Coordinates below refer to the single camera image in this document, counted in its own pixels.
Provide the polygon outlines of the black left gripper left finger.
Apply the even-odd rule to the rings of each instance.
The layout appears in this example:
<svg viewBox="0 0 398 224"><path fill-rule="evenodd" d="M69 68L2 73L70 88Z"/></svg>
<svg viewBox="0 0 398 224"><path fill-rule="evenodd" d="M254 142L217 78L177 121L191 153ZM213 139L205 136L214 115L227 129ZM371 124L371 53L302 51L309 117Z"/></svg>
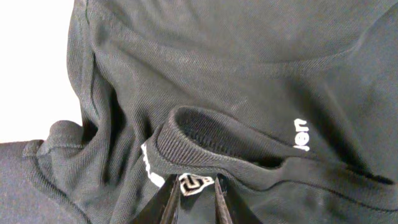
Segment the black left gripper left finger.
<svg viewBox="0 0 398 224"><path fill-rule="evenodd" d="M176 175L171 175L131 224L176 224L179 201L178 178Z"/></svg>

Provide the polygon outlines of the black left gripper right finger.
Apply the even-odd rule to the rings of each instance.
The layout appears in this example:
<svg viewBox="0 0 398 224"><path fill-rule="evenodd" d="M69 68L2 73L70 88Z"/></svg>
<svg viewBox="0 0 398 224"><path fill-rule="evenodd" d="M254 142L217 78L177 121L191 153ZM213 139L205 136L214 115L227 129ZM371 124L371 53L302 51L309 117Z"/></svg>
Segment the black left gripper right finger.
<svg viewBox="0 0 398 224"><path fill-rule="evenodd" d="M215 194L216 224L262 224L221 174L216 178Z"/></svg>

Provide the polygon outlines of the black polo shirt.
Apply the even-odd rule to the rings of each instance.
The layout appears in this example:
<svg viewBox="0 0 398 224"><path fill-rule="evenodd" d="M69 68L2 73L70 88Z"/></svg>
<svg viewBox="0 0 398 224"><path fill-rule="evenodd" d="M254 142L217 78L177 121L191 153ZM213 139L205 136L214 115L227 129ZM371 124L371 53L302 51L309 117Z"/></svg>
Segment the black polo shirt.
<svg viewBox="0 0 398 224"><path fill-rule="evenodd" d="M396 1L75 1L81 124L1 144L2 223L176 223L225 176L262 223L397 222Z"/></svg>

